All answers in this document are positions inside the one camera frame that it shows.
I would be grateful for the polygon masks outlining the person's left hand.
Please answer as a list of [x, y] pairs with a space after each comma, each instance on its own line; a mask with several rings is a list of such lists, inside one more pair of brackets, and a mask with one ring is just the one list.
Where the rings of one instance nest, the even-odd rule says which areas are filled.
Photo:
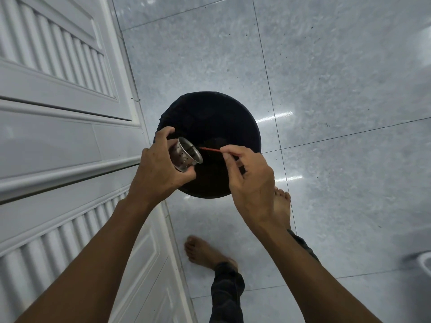
[[160, 202], [167, 199], [175, 190], [183, 185], [175, 185], [173, 166], [169, 148], [177, 139], [168, 140], [175, 128], [167, 126], [155, 135], [150, 148], [145, 148], [141, 162], [127, 195], [126, 202], [138, 211], [150, 212]]

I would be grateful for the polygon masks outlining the person's right hand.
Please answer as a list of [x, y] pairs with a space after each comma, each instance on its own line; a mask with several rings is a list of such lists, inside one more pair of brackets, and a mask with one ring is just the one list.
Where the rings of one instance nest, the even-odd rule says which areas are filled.
[[234, 205], [246, 225], [253, 233], [259, 233], [268, 222], [274, 222], [273, 198], [274, 172], [261, 153], [245, 146], [227, 145], [220, 148], [221, 153], [240, 157], [240, 168], [244, 184], [241, 191], [232, 195]]

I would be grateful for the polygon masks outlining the perforated steel strainer cup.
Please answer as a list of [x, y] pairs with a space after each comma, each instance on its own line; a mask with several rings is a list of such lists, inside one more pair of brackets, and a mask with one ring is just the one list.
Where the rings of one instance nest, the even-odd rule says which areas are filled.
[[169, 148], [170, 160], [180, 172], [187, 172], [188, 168], [203, 163], [203, 157], [198, 149], [186, 138], [178, 137]]

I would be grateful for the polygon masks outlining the person's right forearm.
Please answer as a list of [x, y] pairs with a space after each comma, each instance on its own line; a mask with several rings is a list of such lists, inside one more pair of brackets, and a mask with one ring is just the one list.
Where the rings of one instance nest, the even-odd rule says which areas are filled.
[[274, 221], [250, 226], [296, 300], [306, 323], [382, 323]]

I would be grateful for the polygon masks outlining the person's left forearm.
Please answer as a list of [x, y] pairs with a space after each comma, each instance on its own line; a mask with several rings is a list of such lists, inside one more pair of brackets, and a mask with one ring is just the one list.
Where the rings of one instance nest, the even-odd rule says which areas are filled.
[[121, 200], [110, 219], [15, 323], [108, 323], [140, 230], [163, 199]]

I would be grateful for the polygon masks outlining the round black trash bin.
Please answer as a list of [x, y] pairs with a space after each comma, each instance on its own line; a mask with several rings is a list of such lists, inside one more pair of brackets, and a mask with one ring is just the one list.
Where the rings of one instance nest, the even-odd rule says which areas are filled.
[[186, 138], [203, 157], [203, 163], [195, 167], [196, 179], [179, 188], [193, 197], [217, 199], [231, 193], [223, 155], [200, 147], [220, 149], [238, 145], [261, 152], [256, 120], [244, 105], [223, 93], [204, 91], [182, 95], [161, 115], [157, 131], [166, 126], [175, 128], [169, 139]]

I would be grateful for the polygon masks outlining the person's right foot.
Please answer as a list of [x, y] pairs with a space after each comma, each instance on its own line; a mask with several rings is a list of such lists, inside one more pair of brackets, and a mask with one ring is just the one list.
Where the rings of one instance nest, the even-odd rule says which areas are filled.
[[291, 229], [290, 210], [291, 199], [288, 192], [274, 187], [274, 214], [286, 229]]

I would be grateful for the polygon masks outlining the person's foot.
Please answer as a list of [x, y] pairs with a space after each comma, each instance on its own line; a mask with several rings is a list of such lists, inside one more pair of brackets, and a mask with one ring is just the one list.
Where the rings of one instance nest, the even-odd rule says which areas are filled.
[[274, 187], [274, 214], [286, 229], [291, 229], [290, 210], [291, 199], [288, 192]]
[[219, 264], [229, 263], [229, 265], [238, 272], [238, 264], [235, 260], [225, 256], [219, 250], [208, 244], [208, 242], [197, 236], [188, 236], [184, 243], [184, 249], [191, 263], [213, 271], [216, 270]]

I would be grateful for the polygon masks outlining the person's left foot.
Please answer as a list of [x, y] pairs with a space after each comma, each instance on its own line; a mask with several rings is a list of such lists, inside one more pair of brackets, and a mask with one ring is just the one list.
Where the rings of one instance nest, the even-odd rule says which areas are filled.
[[184, 249], [191, 263], [213, 271], [216, 270], [219, 264], [229, 263], [229, 265], [238, 272], [238, 264], [235, 260], [225, 256], [219, 250], [208, 244], [208, 242], [197, 236], [188, 236], [184, 243]]

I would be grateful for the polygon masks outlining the dark patterned trousers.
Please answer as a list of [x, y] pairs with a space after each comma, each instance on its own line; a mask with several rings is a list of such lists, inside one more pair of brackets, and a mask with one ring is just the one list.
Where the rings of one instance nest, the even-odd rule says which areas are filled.
[[212, 313], [209, 323], [244, 323], [240, 297], [245, 282], [233, 260], [217, 263], [215, 277], [211, 286]]

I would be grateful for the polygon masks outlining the white louvred door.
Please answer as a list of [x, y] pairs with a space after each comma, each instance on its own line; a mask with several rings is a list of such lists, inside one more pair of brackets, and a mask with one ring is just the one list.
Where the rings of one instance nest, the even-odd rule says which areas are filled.
[[0, 323], [110, 219], [150, 146], [113, 0], [0, 0]]

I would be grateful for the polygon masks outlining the white ceramic fixture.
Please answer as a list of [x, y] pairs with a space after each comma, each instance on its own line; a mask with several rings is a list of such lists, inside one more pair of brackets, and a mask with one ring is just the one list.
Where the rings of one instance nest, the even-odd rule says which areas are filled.
[[402, 262], [415, 264], [427, 277], [431, 279], [431, 250], [411, 253], [402, 258]]

